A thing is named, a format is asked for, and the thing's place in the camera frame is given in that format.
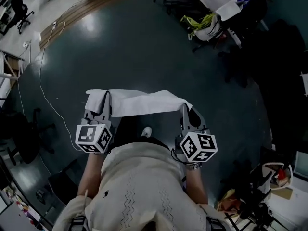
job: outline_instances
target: white cable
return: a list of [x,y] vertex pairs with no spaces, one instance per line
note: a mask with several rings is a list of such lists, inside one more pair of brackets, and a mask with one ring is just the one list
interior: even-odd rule
[[64,28],[65,28],[65,21],[60,22],[60,23],[58,24],[58,26],[59,26],[61,23],[64,23],[64,26],[63,26],[61,32],[59,33],[59,35],[63,32],[63,30],[64,30]]
[[17,86],[18,86],[18,92],[19,92],[21,107],[22,107],[23,113],[24,113],[24,115],[25,115],[25,111],[24,111],[23,101],[22,101],[22,99],[21,99],[21,94],[20,94],[20,89],[19,89],[19,82],[18,82],[18,80],[19,80],[19,77],[18,77],[18,79],[17,79]]
[[27,44],[26,49],[24,50],[24,52],[21,55],[19,55],[19,57],[21,57],[26,52],[26,50],[28,50],[28,47],[30,45],[30,41],[26,41],[26,44]]
[[31,44],[32,44],[32,41],[30,40],[30,49],[29,49],[29,63],[31,63]]
[[51,38],[51,36],[52,36],[52,31],[53,31],[53,29],[51,30],[51,33],[50,33],[50,36],[49,36],[49,39],[48,39],[46,45],[44,46],[42,59],[41,59],[41,61],[40,61],[40,68],[39,68],[39,87],[40,87],[40,89],[42,90],[44,99],[45,99],[45,100],[47,101],[47,103],[51,106],[51,108],[55,111],[55,113],[56,113],[59,117],[61,117],[61,119],[63,120],[64,125],[65,125],[65,128],[66,128],[66,130],[67,130],[67,132],[68,132],[68,134],[69,134],[69,138],[70,138],[70,140],[71,140],[71,144],[72,144],[72,146],[74,147],[74,149],[77,150],[77,151],[82,151],[81,149],[79,150],[79,149],[77,149],[77,148],[74,146],[73,141],[72,141],[72,135],[71,135],[71,133],[70,133],[70,131],[69,131],[67,125],[66,125],[66,122],[65,122],[64,118],[55,110],[55,108],[52,106],[52,104],[48,101],[48,99],[47,99],[46,96],[45,96],[45,93],[44,93],[44,90],[43,90],[43,88],[42,88],[42,85],[41,85],[41,70],[42,70],[43,57],[44,57],[45,49],[46,49],[46,47],[47,47],[47,45],[48,45],[48,43],[49,43],[49,40],[50,40],[50,38]]

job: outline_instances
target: cord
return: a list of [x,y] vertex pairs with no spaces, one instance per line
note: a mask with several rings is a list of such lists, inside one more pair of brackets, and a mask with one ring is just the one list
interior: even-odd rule
[[25,110],[24,110],[24,106],[23,106],[23,101],[22,101],[22,99],[21,99],[21,94],[20,94],[18,79],[17,79],[17,86],[18,86],[18,92],[19,92],[19,97],[20,97],[20,103],[21,103],[21,107],[22,107],[22,109],[23,109],[23,114],[25,115]]
[[61,32],[59,33],[59,35],[63,32],[63,30],[64,30],[64,28],[65,28],[65,21],[60,22],[60,23],[58,24],[58,26],[59,26],[61,23],[64,23],[64,26],[63,26]]
[[[31,62],[31,41],[26,41],[27,47],[24,50],[24,52],[22,54],[19,55],[19,57],[21,57],[26,50],[28,50],[29,46],[30,46],[30,51],[29,51],[29,61]],[[17,86],[18,86],[18,93],[19,93],[19,97],[20,97],[20,103],[21,103],[21,107],[23,109],[23,114],[25,115],[25,110],[24,110],[24,105],[23,105],[23,100],[21,98],[21,94],[20,94],[20,88],[19,88],[19,77],[17,78]]]
[[183,162],[182,160],[179,160],[179,158],[177,157],[177,154],[175,153],[175,150],[174,150],[174,149],[171,149],[170,153],[171,153],[172,158],[173,158],[174,160],[176,160],[177,162],[179,162],[179,163],[182,163],[182,164],[184,164],[184,165],[194,165],[194,164],[196,164],[196,163],[187,163],[187,162]]
[[27,45],[26,49],[24,50],[24,52],[22,54],[19,55],[19,57],[21,57],[26,52],[26,50],[28,50],[29,45],[30,45],[30,41],[26,41],[26,44],[27,43],[28,43],[28,45]]
[[109,150],[107,153],[100,153],[100,154],[109,155],[110,153],[111,153],[111,150]]
[[51,38],[51,36],[52,36],[52,32],[53,32],[53,29],[51,30],[51,33],[50,33],[50,36],[49,36],[49,38],[48,38],[48,41],[47,41],[46,45],[44,46],[42,59],[41,59],[41,61],[40,61],[40,68],[39,68],[39,87],[40,87],[40,89],[42,90],[44,99],[45,99],[45,100],[47,101],[47,103],[51,106],[51,108],[55,111],[55,113],[63,120],[64,125],[65,125],[65,128],[66,128],[66,130],[67,130],[67,132],[68,132],[68,134],[69,134],[69,138],[70,138],[70,140],[71,140],[71,144],[72,144],[73,148],[74,148],[76,151],[82,151],[81,149],[79,150],[79,149],[77,149],[77,148],[74,146],[73,141],[72,141],[72,135],[71,135],[71,133],[70,133],[70,131],[69,131],[67,125],[66,125],[66,122],[65,122],[64,118],[56,111],[56,109],[53,107],[53,105],[48,101],[48,99],[47,99],[46,96],[45,96],[45,93],[44,93],[44,90],[43,90],[43,88],[42,88],[42,85],[41,85],[41,71],[42,71],[43,58],[44,58],[44,54],[45,54],[45,49],[46,49],[46,47],[48,46],[49,40],[50,40],[50,38]]
[[219,22],[219,19],[217,19],[215,25],[213,26],[212,30],[208,33],[208,35],[210,35],[211,32],[213,32],[214,28],[216,27],[217,23]]

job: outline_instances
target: wooden floor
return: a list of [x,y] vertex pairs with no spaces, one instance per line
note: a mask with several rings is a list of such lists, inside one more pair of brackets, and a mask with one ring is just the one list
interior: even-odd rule
[[[57,24],[60,22],[65,22],[65,28],[64,30],[68,29],[71,25],[88,15],[89,13],[101,8],[102,6],[110,3],[114,0],[85,0],[83,2],[80,2],[76,4],[71,9],[67,10],[65,13],[63,13],[57,20]],[[64,23],[61,23],[59,26],[57,26],[51,35],[51,38],[49,40],[49,43],[51,43],[57,36],[60,34],[62,28],[64,26]],[[52,24],[50,24],[47,28],[45,28],[44,31],[41,32],[41,41],[39,43],[39,47],[41,51],[44,49],[44,47],[47,45],[48,38],[50,37],[52,30]]]

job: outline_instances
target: wristwatch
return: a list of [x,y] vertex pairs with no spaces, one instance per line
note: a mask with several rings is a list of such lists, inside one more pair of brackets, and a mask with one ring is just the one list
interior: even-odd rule
[[186,169],[189,171],[197,170],[202,167],[202,163],[186,164]]

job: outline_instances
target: white towel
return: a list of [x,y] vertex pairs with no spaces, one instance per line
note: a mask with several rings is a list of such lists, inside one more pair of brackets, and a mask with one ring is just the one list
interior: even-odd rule
[[[155,93],[145,93],[137,90],[111,89],[111,117],[138,116],[161,112],[176,111],[185,103],[191,109],[192,105],[185,99],[178,98],[167,90]],[[91,89],[85,109],[99,112],[106,90]]]

